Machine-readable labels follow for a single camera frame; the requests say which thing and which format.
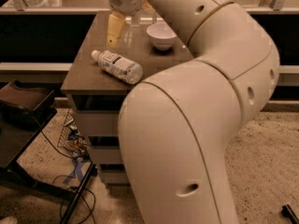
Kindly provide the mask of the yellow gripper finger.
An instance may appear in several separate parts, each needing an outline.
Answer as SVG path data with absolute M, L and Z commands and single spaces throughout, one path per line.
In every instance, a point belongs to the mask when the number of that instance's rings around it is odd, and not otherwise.
M 152 5 L 148 1 L 143 2 L 142 10 L 144 12 L 147 12 L 147 13 L 154 13 L 155 12 L 155 9 L 152 7 Z
M 107 25 L 107 46 L 115 49 L 121 39 L 121 34 L 125 26 L 124 16 L 117 11 L 113 11 L 108 18 Z

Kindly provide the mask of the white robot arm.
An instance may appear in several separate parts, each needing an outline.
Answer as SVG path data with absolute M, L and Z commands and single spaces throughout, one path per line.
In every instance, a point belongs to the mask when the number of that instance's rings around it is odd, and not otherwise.
M 225 168 L 231 138 L 278 83 L 278 49 L 234 0 L 147 0 L 192 59 L 126 96 L 119 141 L 145 224 L 239 224 Z

